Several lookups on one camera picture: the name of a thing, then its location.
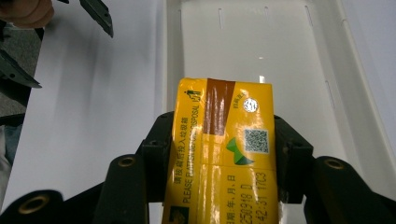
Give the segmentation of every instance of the metal blade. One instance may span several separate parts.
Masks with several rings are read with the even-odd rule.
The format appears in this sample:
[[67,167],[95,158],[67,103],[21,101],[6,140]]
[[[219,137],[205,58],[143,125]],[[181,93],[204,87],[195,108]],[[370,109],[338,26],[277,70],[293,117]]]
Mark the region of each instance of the metal blade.
[[18,82],[24,86],[41,88],[40,83],[29,76],[5,51],[0,49],[0,77]]
[[79,2],[104,31],[113,37],[113,23],[107,6],[101,0],[79,0]]

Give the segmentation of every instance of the yellow box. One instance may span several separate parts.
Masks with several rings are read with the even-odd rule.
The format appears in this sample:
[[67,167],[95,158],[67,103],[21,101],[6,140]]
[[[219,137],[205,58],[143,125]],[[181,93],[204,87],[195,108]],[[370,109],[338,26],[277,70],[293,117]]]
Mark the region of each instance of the yellow box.
[[270,84],[183,78],[163,223],[277,223]]

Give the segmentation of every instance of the barcode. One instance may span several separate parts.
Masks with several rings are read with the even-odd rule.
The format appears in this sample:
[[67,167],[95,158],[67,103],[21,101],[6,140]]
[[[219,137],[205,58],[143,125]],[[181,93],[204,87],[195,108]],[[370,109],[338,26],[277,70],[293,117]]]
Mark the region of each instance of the barcode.
[[245,151],[269,153],[268,131],[245,129]]

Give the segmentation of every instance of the white tray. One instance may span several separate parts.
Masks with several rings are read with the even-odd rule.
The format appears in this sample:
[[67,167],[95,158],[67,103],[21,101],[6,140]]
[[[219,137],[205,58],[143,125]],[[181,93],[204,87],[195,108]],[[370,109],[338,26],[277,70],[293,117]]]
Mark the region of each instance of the white tray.
[[396,198],[395,158],[340,0],[167,0],[166,12],[169,110],[182,77],[265,76],[276,114],[315,157],[348,161],[372,190]]

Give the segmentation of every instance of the hand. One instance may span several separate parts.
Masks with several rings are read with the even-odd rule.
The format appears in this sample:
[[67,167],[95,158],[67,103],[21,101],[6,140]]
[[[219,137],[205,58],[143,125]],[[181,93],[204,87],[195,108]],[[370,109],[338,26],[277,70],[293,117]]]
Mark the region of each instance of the hand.
[[0,20],[21,28],[40,28],[54,14],[51,0],[0,0]]

